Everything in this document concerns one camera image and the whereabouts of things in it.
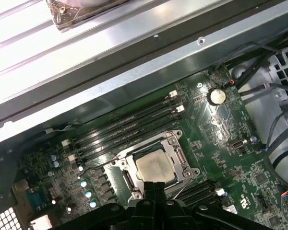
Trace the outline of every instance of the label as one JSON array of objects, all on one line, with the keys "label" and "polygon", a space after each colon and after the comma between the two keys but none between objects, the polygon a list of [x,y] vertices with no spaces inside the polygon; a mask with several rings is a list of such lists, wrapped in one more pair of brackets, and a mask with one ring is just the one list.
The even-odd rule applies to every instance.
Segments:
[{"label": "label", "polygon": [[231,205],[229,207],[225,207],[224,210],[227,212],[231,212],[233,214],[238,214],[236,207],[234,205]]}]

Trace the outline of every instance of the cable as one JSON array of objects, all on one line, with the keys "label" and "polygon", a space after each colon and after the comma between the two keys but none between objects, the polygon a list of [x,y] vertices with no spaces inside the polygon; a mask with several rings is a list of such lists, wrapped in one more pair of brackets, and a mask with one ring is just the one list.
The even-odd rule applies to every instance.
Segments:
[{"label": "cable", "polygon": [[226,55],[224,58],[222,58],[219,63],[216,65],[216,69],[215,70],[218,70],[220,68],[220,66],[222,65],[222,63],[226,62],[227,60],[229,60],[234,54],[236,54],[237,52],[239,52],[240,50],[244,49],[244,48],[247,48],[248,46],[256,46],[258,48],[263,48],[263,49],[266,49],[266,50],[269,50],[271,52],[275,52],[275,53],[282,53],[281,50],[279,49],[275,49],[273,47],[270,47],[270,46],[266,46],[266,45],[263,45],[263,44],[259,44],[257,42],[248,42],[248,43],[245,43],[237,48],[235,48],[234,50],[232,50],[228,55]]},{"label": "cable", "polygon": [[243,96],[247,96],[247,95],[250,95],[250,94],[253,94],[253,93],[256,93],[256,92],[260,92],[262,90],[265,90],[265,86],[264,85],[259,85],[253,89],[250,89],[250,90],[247,90],[247,91],[243,91],[243,92],[240,92],[239,95],[240,97],[243,97]]},{"label": "cable", "polygon": [[266,143],[266,145],[265,145],[266,148],[268,148],[269,145],[270,145],[270,141],[271,141],[271,138],[272,138],[272,135],[273,135],[274,129],[275,129],[275,127],[276,127],[278,121],[279,121],[283,116],[285,116],[286,114],[288,114],[288,111],[284,111],[284,112],[282,112],[282,113],[281,113],[280,115],[278,115],[278,116],[274,119],[274,121],[272,122],[272,125],[271,125],[271,128],[270,128],[270,131],[269,131],[268,140],[267,140],[267,143]]},{"label": "cable", "polygon": [[277,174],[275,169],[273,168],[273,165],[269,159],[271,154],[275,151],[277,147],[279,147],[286,139],[288,138],[288,128],[282,132],[271,144],[271,146],[268,148],[265,156],[264,156],[264,163],[266,164],[267,170],[275,177],[277,178],[281,184],[286,186],[288,188],[288,182],[286,182],[281,176]]},{"label": "cable", "polygon": [[280,154],[275,161],[273,162],[272,166],[274,169],[276,169],[276,167],[279,165],[279,163],[288,156],[288,150],[286,152],[283,152],[282,154]]},{"label": "cable", "polygon": [[[271,42],[269,46],[273,46],[277,49],[283,49],[288,47],[288,33],[278,38],[276,41]],[[260,67],[272,56],[274,51],[263,51],[262,54],[252,63],[251,66],[242,74],[237,83],[237,89],[240,89],[244,84],[246,84],[260,69]]]},{"label": "cable", "polygon": [[[287,85],[276,84],[276,83],[270,83],[269,85],[270,85],[271,88],[279,88],[279,89],[283,89],[285,91],[288,91],[288,86]],[[253,93],[256,93],[256,92],[260,92],[262,90],[268,90],[268,89],[270,89],[270,88],[266,88],[264,85],[259,85],[259,86],[255,87],[253,89],[240,92],[239,95],[241,97],[243,97],[243,96],[247,96],[247,95],[250,95],[250,94],[253,94]]]}]

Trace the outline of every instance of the motherboard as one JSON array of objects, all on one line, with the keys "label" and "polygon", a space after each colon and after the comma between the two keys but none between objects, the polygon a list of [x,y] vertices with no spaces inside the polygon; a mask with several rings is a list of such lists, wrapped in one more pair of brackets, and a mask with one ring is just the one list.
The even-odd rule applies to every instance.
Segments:
[{"label": "motherboard", "polygon": [[190,208],[210,203],[288,230],[288,196],[265,169],[234,84],[226,69],[206,70],[68,126],[26,151],[15,197],[26,200],[27,216],[55,227],[107,203],[127,207],[143,197],[144,181],[163,181],[166,195]]}]

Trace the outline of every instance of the green circuit board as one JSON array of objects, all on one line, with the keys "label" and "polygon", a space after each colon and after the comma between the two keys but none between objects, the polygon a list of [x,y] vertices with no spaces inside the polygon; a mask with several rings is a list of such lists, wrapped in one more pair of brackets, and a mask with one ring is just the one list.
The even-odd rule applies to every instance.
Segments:
[{"label": "green circuit board", "polygon": [[[179,143],[190,167],[200,169],[190,186],[208,179],[219,181],[228,194],[222,199],[223,208],[275,230],[288,230],[288,201],[281,200],[278,181],[264,167],[262,143],[237,89],[224,89],[226,100],[221,105],[211,105],[207,99],[211,89],[224,86],[229,79],[226,69],[197,73],[31,149],[21,165],[26,170],[30,185],[28,199],[33,210],[38,215],[59,197],[55,208],[62,224],[93,210],[92,201],[96,207],[109,202],[127,206],[131,192],[119,168],[109,164],[98,171],[87,169],[111,160],[132,144],[166,130],[179,129],[182,130]],[[147,105],[175,90],[176,99],[166,106],[183,105],[185,110],[178,116],[171,113],[153,116],[153,106]],[[164,108],[165,104],[156,106]],[[141,110],[151,116],[139,118],[144,131],[133,136],[136,127],[124,126],[124,122],[129,122],[128,115],[139,115]],[[107,140],[98,150],[104,151],[102,156],[97,157],[97,148],[92,149],[92,133],[99,133],[99,140]],[[120,135],[120,139],[111,139],[110,135]],[[241,148],[233,148],[237,140],[245,141]],[[49,159],[51,155],[55,156],[57,167],[54,158]],[[81,162],[83,171],[75,160]],[[83,179],[87,182],[85,188],[80,186]]]}]

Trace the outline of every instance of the cpu socket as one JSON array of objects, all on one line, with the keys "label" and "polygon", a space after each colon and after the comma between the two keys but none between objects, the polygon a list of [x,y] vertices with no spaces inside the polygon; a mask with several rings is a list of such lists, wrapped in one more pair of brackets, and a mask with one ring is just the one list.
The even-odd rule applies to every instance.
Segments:
[{"label": "cpu socket", "polygon": [[165,131],[115,156],[112,166],[120,168],[134,199],[143,197],[144,181],[165,182],[165,192],[170,194],[199,174],[186,160],[179,144],[181,136],[181,130]]}]

